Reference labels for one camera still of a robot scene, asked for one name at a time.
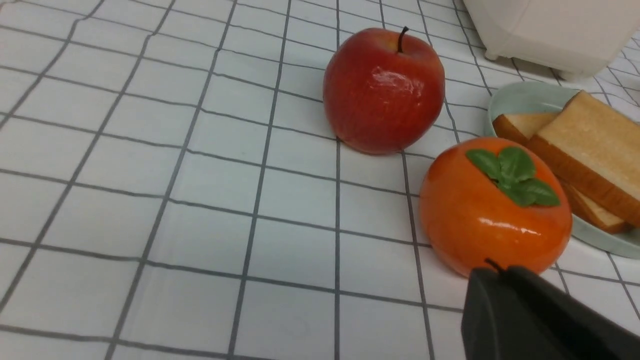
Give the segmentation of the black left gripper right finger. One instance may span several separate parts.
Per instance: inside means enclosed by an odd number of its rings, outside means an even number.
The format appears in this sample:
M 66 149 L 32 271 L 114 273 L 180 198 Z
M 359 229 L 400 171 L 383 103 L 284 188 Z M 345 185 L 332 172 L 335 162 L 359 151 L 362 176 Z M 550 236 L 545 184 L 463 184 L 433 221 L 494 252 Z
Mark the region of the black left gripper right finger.
M 547 333 L 574 360 L 637 360 L 639 336 L 600 315 L 523 266 L 509 266 L 505 281 Z

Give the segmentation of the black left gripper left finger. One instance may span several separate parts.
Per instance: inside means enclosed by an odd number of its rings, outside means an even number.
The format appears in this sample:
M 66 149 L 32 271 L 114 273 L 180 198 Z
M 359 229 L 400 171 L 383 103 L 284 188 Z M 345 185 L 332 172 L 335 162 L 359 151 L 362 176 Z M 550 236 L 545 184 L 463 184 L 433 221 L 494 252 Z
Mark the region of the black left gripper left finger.
M 565 291 L 523 266 L 494 260 L 470 272 L 461 335 L 468 360 L 573 360 L 559 325 Z

